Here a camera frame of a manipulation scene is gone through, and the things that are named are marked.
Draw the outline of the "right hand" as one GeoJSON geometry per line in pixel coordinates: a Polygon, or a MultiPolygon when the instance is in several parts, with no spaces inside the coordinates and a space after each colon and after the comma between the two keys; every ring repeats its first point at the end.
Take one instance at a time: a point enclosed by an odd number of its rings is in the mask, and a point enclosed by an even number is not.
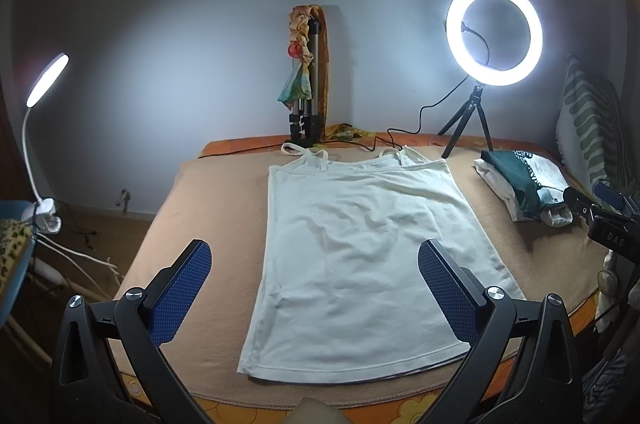
{"type": "Polygon", "coordinates": [[[598,304],[596,332],[603,334],[627,307],[639,318],[639,281],[630,283],[632,262],[608,251],[602,269],[597,274],[598,304]]]}

